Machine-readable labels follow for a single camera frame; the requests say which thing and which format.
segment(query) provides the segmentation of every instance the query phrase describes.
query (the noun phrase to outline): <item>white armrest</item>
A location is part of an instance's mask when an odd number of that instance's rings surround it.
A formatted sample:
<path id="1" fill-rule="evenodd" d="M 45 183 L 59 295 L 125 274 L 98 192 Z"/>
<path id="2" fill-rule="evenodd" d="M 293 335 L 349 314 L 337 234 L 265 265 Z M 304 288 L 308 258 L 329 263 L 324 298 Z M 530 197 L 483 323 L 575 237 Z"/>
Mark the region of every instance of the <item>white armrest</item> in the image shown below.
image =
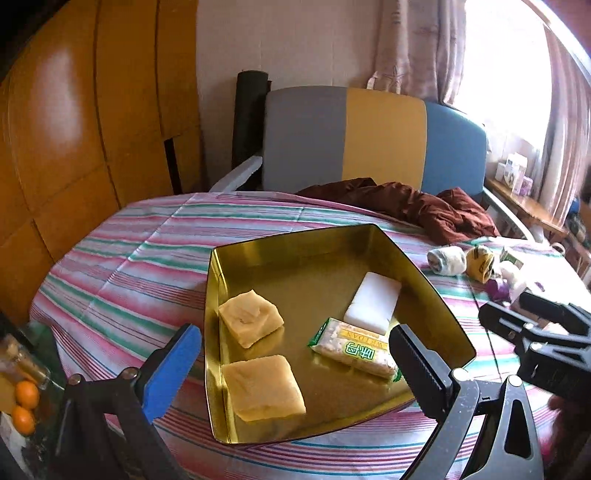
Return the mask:
<path id="1" fill-rule="evenodd" d="M 483 187 L 482 193 L 485 202 L 488 203 L 491 207 L 493 207 L 497 212 L 499 212 L 503 219 L 510 224 L 512 230 L 519 232 L 526 240 L 535 243 L 534 236 L 531 234 L 529 229 L 523 224 L 521 220 L 517 218 L 516 214 L 509 210 L 507 205 L 500 201 L 486 187 Z"/>
<path id="2" fill-rule="evenodd" d="M 219 180 L 213 187 L 209 189 L 210 192 L 235 192 L 262 166 L 262 157 L 253 155 L 252 157 L 243 161 L 228 175 Z"/>

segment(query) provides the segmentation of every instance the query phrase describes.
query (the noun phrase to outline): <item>bright window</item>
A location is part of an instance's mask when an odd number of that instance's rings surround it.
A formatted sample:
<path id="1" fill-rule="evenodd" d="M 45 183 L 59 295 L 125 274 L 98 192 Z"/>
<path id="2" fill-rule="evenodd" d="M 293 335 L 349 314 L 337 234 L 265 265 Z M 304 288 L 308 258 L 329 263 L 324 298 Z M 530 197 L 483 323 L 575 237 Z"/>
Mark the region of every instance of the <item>bright window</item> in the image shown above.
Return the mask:
<path id="1" fill-rule="evenodd" d="M 464 76 L 454 106 L 542 149 L 552 97 L 539 17 L 521 0 L 467 0 Z"/>

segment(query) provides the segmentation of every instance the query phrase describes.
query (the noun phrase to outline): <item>curtain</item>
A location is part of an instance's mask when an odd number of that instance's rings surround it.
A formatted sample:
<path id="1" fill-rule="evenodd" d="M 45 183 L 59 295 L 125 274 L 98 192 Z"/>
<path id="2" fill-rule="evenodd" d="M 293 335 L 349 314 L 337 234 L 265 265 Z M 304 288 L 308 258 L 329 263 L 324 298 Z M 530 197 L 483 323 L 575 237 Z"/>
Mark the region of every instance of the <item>curtain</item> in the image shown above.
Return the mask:
<path id="1" fill-rule="evenodd" d="M 384 0 L 368 89 L 451 105 L 462 80 L 466 0 Z"/>
<path id="2" fill-rule="evenodd" d="M 558 38 L 546 32 L 552 106 L 532 197 L 562 224 L 580 189 L 591 155 L 591 87 Z"/>

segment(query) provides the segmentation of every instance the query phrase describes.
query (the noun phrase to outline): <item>yellow rolled sock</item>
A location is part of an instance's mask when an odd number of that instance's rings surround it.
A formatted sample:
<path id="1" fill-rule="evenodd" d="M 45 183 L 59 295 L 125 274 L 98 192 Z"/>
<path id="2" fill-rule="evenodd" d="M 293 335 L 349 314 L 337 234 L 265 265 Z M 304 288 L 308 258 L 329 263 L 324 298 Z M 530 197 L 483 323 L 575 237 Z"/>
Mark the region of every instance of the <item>yellow rolled sock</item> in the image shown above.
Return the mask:
<path id="1" fill-rule="evenodd" d="M 470 278 L 486 283 L 492 274 L 495 254 L 483 245 L 468 250 L 466 254 L 466 273 Z"/>

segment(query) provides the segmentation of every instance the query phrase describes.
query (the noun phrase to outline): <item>striped tablecloth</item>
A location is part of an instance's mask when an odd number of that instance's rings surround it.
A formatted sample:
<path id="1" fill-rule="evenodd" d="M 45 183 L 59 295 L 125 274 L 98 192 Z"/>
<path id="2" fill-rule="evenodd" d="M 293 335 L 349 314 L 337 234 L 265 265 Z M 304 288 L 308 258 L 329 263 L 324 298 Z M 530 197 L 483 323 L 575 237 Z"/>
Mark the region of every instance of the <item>striped tablecloth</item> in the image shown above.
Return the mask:
<path id="1" fill-rule="evenodd" d="M 498 380 L 489 340 L 478 322 L 482 287 L 465 276 L 438 277 L 428 269 L 433 244 L 421 228 L 367 210 L 279 193 L 197 193 L 129 205 L 80 242 L 50 271 L 31 318 L 50 325 L 67 375 L 112 378 L 140 366 L 178 327 L 203 326 L 207 266 L 212 248 L 267 235 L 356 223 L 375 223 L 421 268 L 469 334 L 478 357 L 468 370 Z M 503 239 L 472 244 L 502 248 Z M 591 309 L 589 295 L 562 257 L 542 246 L 520 247 L 570 301 Z M 512 348 L 492 336 L 503 375 L 518 367 Z M 548 394 L 531 388 L 541 439 L 553 419 Z M 458 478 L 476 441 L 476 419 L 449 478 Z M 399 478 L 435 423 L 414 405 L 364 424 L 302 441 L 226 446 L 211 434 L 203 382 L 203 355 L 168 413 L 155 422 L 179 463 L 194 478 Z"/>

